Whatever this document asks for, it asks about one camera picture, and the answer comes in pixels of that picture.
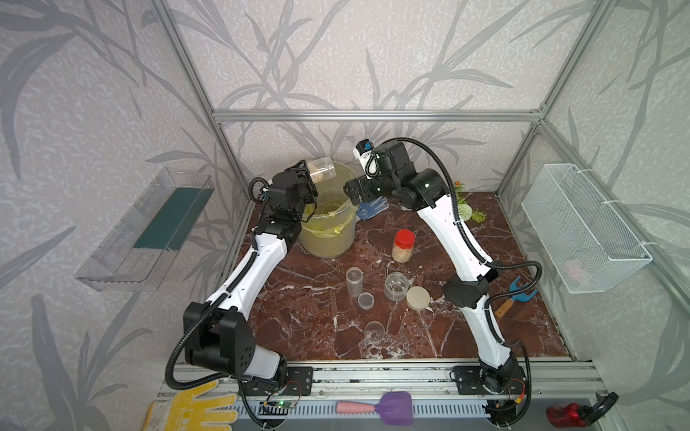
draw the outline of plastic container with red lid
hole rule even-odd
[[[401,229],[395,235],[393,242],[393,260],[405,263],[412,257],[412,250],[415,247],[415,234],[409,229]]]

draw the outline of red lid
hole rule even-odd
[[[409,229],[398,230],[394,243],[400,248],[412,248],[415,246],[415,234]]]

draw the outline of wire mesh basket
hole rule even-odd
[[[522,208],[570,293],[604,292],[651,262],[576,165],[544,165]]]

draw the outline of metal rail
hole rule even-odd
[[[216,110],[218,122],[238,121],[538,121],[536,110]]]
[[[425,361],[295,361],[291,365],[314,367],[312,395],[302,399],[379,399],[395,390],[410,392],[414,399],[485,399],[491,396],[458,395],[450,371],[456,365],[478,365],[476,359]],[[607,392],[591,362],[572,362],[569,358],[530,359],[533,398],[591,398]],[[191,381],[209,371],[191,365],[178,365],[175,378]],[[236,392],[233,379],[222,379],[213,390],[220,394]],[[169,399],[175,391],[165,384],[158,399]]]

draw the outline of wooden handle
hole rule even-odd
[[[508,310],[510,310],[512,306],[513,306],[513,300],[512,299],[507,299],[503,304],[501,304],[501,306],[498,308],[498,310],[496,310],[496,313],[494,313],[494,315],[496,316],[496,320],[503,317],[503,315],[506,314],[506,312],[508,312]]]

